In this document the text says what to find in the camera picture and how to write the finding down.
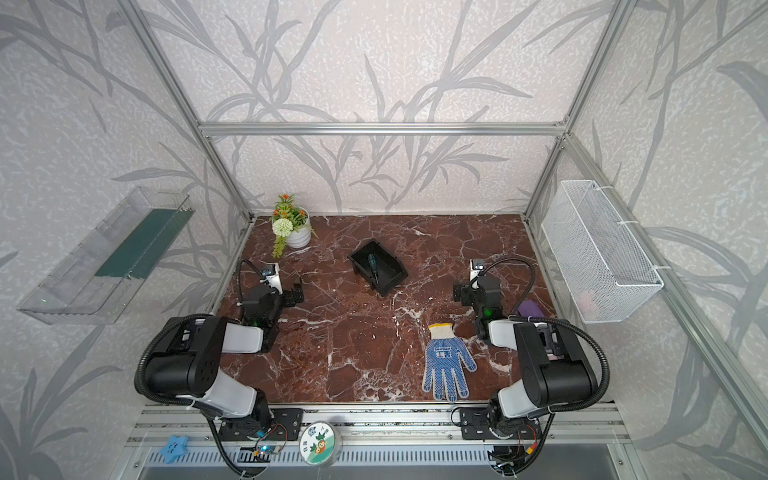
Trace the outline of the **black plastic bin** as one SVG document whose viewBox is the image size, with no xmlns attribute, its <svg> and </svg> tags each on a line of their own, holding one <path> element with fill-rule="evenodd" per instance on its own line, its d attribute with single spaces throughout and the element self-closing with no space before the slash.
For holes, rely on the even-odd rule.
<svg viewBox="0 0 768 480">
<path fill-rule="evenodd" d="M 378 284 L 375 284 L 372 280 L 367 261 L 369 253 L 376 255 L 379 268 Z M 352 252 L 348 259 L 353 265 L 353 271 L 368 282 L 371 289 L 381 297 L 386 297 L 408 277 L 408 272 L 402 261 L 376 239 L 367 241 Z"/>
</svg>

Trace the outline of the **green handled screwdriver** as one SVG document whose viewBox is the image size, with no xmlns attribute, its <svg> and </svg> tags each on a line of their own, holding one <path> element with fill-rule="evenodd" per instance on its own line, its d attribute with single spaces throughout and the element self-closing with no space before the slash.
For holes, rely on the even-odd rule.
<svg viewBox="0 0 768 480">
<path fill-rule="evenodd" d="M 372 276 L 372 280 L 375 284 L 379 283 L 379 268 L 378 263 L 376 259 L 376 255 L 373 253 L 369 253 L 367 256 L 367 261 L 370 269 L 370 273 Z"/>
</svg>

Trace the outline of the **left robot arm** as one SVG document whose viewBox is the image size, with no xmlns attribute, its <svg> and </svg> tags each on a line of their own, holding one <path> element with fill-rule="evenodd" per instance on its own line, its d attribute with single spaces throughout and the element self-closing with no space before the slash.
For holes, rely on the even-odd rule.
<svg viewBox="0 0 768 480">
<path fill-rule="evenodd" d="M 136 391 L 154 402 L 195 407 L 213 418 L 247 419 L 268 428 L 273 415 L 265 394 L 226 374 L 221 357 L 269 352 L 282 311 L 303 301 L 300 280 L 288 290 L 262 284 L 239 301 L 241 323 L 204 313 L 169 319 L 139 360 Z"/>
</svg>

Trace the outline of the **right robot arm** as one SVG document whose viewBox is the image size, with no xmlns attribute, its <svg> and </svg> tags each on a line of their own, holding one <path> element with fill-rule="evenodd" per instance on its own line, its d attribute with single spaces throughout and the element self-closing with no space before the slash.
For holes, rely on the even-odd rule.
<svg viewBox="0 0 768 480">
<path fill-rule="evenodd" d="M 504 316 L 501 283 L 490 274 L 456 284 L 453 299 L 472 307 L 482 339 L 517 353 L 521 378 L 492 397 L 490 422 L 581 410 L 606 393 L 607 358 L 584 330 L 567 320 L 545 317 L 535 301 L 525 298 Z"/>
</svg>

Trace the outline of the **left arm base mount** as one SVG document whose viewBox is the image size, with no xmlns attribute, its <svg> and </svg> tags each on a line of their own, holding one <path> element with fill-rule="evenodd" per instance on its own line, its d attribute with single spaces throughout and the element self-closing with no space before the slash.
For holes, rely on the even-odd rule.
<svg viewBox="0 0 768 480">
<path fill-rule="evenodd" d="M 296 441 L 302 425 L 301 408 L 273 409 L 265 419 L 224 419 L 218 428 L 222 441 Z"/>
</svg>

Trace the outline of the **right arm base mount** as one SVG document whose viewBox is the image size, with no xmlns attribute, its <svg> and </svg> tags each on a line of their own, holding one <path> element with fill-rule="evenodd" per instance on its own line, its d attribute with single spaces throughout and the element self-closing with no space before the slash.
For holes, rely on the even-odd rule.
<svg viewBox="0 0 768 480">
<path fill-rule="evenodd" d="M 490 405 L 457 407 L 451 421 L 461 430 L 463 440 L 511 440 L 536 442 L 542 433 L 541 424 L 526 417 L 507 418 Z"/>
</svg>

